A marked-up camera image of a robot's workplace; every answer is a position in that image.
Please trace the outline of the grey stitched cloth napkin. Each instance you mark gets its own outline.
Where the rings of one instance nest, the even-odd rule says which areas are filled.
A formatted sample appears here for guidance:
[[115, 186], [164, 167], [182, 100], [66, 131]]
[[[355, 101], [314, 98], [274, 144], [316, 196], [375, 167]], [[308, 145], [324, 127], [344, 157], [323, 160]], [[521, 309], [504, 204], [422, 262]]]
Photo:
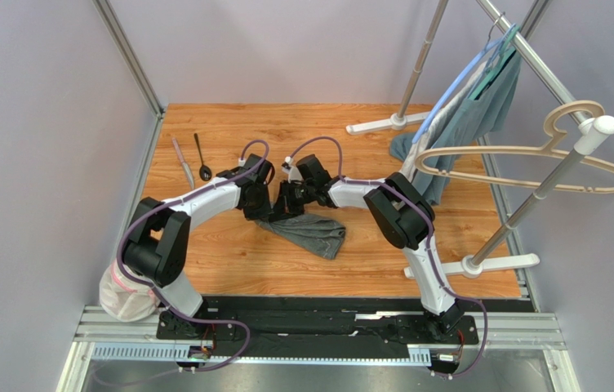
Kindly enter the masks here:
[[256, 224], [325, 260], [336, 258], [346, 237], [346, 228], [339, 221], [315, 214], [273, 222], [258, 220]]

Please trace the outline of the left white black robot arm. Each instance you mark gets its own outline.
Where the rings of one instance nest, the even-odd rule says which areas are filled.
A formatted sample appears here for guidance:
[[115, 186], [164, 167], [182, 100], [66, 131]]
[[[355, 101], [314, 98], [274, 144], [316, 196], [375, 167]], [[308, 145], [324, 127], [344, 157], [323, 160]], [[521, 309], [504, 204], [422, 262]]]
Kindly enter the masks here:
[[198, 323], [203, 298], [184, 272], [189, 235], [212, 217], [233, 209], [249, 221], [267, 218], [272, 211], [268, 182], [273, 170], [271, 162], [252, 154], [244, 164], [187, 194], [166, 201], [141, 200], [114, 264], [173, 314]]

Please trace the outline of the black spoon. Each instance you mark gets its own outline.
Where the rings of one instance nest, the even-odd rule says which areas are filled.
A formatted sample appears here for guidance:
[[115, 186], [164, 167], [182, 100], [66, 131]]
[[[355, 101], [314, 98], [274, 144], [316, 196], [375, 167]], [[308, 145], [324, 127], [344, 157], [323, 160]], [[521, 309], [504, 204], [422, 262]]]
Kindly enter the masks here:
[[210, 181], [212, 178], [212, 171], [211, 171], [211, 168], [209, 168], [209, 166], [204, 161], [203, 154], [202, 154], [202, 147], [201, 147], [200, 140], [199, 140], [197, 133], [194, 133], [194, 142], [197, 147], [199, 162], [200, 162], [200, 167], [198, 169], [199, 177], [203, 181]]

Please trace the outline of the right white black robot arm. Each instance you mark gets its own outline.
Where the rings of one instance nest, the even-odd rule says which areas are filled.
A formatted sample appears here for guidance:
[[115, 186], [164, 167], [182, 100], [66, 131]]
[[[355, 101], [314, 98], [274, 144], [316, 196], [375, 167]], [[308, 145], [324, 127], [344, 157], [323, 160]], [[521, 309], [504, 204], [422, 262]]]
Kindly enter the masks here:
[[435, 249], [434, 211], [402, 173], [378, 180], [331, 176], [313, 154], [298, 161], [287, 157], [282, 169], [288, 179], [279, 187], [279, 214], [296, 216], [309, 203], [368, 209], [385, 239], [406, 257], [429, 322], [440, 334], [458, 324], [464, 311], [452, 295]]

